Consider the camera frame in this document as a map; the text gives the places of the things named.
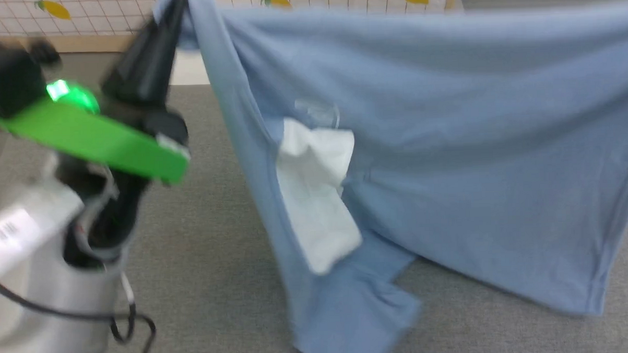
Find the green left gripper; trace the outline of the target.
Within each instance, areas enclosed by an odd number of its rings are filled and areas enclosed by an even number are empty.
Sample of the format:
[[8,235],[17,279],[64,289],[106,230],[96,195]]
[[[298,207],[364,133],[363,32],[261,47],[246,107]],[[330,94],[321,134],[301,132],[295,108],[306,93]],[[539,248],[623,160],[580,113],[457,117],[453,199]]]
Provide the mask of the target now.
[[[101,82],[105,98],[134,107],[163,108],[188,0],[168,0],[148,20]],[[46,95],[0,130],[79,159],[172,184],[182,181],[190,154],[173,139],[151,137],[100,113],[96,96],[66,80],[46,86]]]

